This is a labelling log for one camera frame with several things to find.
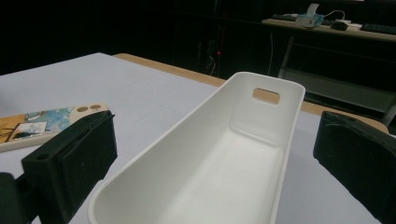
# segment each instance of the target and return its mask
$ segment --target cable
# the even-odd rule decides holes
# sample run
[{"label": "cable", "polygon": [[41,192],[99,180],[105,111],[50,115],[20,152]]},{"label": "cable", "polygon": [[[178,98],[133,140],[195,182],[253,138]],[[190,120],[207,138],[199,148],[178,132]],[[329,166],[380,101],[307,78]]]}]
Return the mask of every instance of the cable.
[{"label": "cable", "polygon": [[271,71],[271,64],[272,64],[272,60],[273,60],[273,55],[274,55],[274,41],[273,41],[273,35],[272,33],[270,33],[270,43],[271,43],[271,56],[270,56],[270,64],[268,65],[268,72],[267,72],[267,76],[270,75],[270,71]]},{"label": "cable", "polygon": [[334,10],[334,11],[330,12],[329,14],[323,16],[323,18],[332,15],[334,12],[342,12],[343,13],[343,18],[341,20],[344,20],[346,18],[346,13],[342,10]]}]

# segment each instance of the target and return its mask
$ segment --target keyboard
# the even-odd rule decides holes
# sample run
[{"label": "keyboard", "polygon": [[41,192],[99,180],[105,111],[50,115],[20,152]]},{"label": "keyboard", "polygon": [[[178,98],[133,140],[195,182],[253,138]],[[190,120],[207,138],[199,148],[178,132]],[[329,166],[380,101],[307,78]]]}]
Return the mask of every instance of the keyboard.
[{"label": "keyboard", "polygon": [[371,23],[364,23],[361,30],[367,32],[375,32],[386,35],[396,35],[396,26],[378,25]]},{"label": "keyboard", "polygon": [[271,19],[279,20],[279,21],[296,21],[297,17],[288,16],[288,15],[274,14],[274,15],[271,16]]}]

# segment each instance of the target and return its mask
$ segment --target desk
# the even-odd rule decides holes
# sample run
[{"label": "desk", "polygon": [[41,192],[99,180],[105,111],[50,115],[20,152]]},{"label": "desk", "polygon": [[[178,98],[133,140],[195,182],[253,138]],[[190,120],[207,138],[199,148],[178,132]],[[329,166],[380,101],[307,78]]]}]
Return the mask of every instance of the desk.
[{"label": "desk", "polygon": [[[128,54],[113,57],[97,53],[1,76],[0,117],[65,105],[106,103],[115,114],[119,152],[106,181],[210,96],[222,82],[218,78]],[[318,114],[323,109],[326,108],[304,103],[291,144],[276,223],[378,224],[312,157],[320,121]],[[379,122],[370,123],[387,131]],[[20,160],[36,148],[1,153],[0,171],[18,177],[22,174]],[[100,181],[92,192],[104,181]],[[70,223],[88,223],[87,206],[91,196],[92,193]]]},{"label": "desk", "polygon": [[[309,33],[311,35],[328,35],[330,37],[338,38],[341,42],[343,38],[351,39],[355,41],[374,41],[374,44],[391,44],[396,46],[396,35],[385,35],[372,32],[361,31],[360,28],[349,26],[346,31],[337,31],[331,29],[330,26],[320,25],[318,27],[309,29],[302,26],[296,25],[293,21],[278,21],[278,20],[263,20],[263,24],[270,25],[273,27],[282,27],[290,29],[291,34],[294,32]],[[294,45],[294,35],[290,35],[290,40],[286,53],[281,64],[278,76],[281,78],[289,79],[292,81],[303,84],[308,92],[312,92],[317,95],[329,97],[335,100],[347,102],[349,104],[362,106],[375,111],[384,113],[382,122],[385,125],[389,125],[396,115],[396,93],[393,91],[383,91],[368,86],[356,85],[355,83],[348,83],[342,80],[331,79],[328,77],[321,77],[314,74],[308,74],[302,71],[288,68],[288,62],[292,47]],[[368,45],[371,42],[364,42],[362,45]],[[344,53],[333,49],[320,49],[327,50],[331,53]],[[356,55],[358,57],[367,58],[369,60],[379,60],[372,55]]]}]

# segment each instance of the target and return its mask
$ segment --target white object on desk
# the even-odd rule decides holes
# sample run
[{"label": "white object on desk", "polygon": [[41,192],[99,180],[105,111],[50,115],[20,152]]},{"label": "white object on desk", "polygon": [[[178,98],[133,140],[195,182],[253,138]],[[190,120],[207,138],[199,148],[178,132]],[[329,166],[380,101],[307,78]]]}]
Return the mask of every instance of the white object on desk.
[{"label": "white object on desk", "polygon": [[[280,99],[259,100],[257,89]],[[234,74],[93,194],[90,222],[275,223],[304,93],[287,80]]]},{"label": "white object on desk", "polygon": [[[115,114],[119,157],[105,180],[184,118],[217,88],[96,53],[0,77],[0,117],[107,103]],[[312,156],[320,117],[301,112],[290,149],[277,224],[378,224]],[[18,177],[21,159],[36,147],[0,153],[0,171]],[[103,181],[100,181],[94,192]],[[87,205],[71,224],[88,224]]]}]

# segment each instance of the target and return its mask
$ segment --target black foam pad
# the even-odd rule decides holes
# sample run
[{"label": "black foam pad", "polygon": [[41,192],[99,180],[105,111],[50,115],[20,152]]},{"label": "black foam pad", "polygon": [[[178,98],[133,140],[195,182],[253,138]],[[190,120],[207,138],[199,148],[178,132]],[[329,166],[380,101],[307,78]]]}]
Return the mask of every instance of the black foam pad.
[{"label": "black foam pad", "polygon": [[396,139],[351,117],[324,112],[314,157],[382,223],[396,223]]}]

